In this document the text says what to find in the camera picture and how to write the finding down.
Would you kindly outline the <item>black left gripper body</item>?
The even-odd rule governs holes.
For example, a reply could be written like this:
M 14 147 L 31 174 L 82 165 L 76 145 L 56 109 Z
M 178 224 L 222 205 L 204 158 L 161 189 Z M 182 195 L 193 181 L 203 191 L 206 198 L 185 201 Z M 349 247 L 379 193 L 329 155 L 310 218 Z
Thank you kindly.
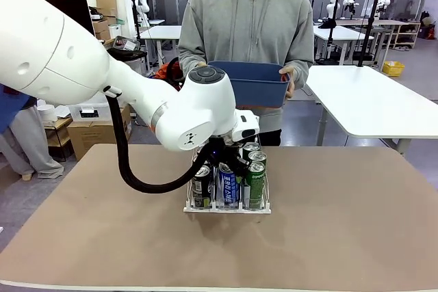
M 207 146 L 210 148 L 208 161 L 225 161 L 230 158 L 237 158 L 240 156 L 239 142 L 226 140 L 223 137 L 211 137 L 207 140 Z

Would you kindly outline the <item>person's left hand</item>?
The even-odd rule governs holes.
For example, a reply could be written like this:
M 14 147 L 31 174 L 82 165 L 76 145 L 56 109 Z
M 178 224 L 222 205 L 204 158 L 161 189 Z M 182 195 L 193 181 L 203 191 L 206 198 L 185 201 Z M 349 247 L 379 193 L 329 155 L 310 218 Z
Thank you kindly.
M 288 79 L 289 81 L 287 91 L 285 93 L 285 100 L 289 100 L 294 93 L 295 90 L 294 73 L 295 73 L 295 68 L 293 66 L 284 66 L 279 71 L 279 74 L 281 75 L 281 80 L 284 81 Z

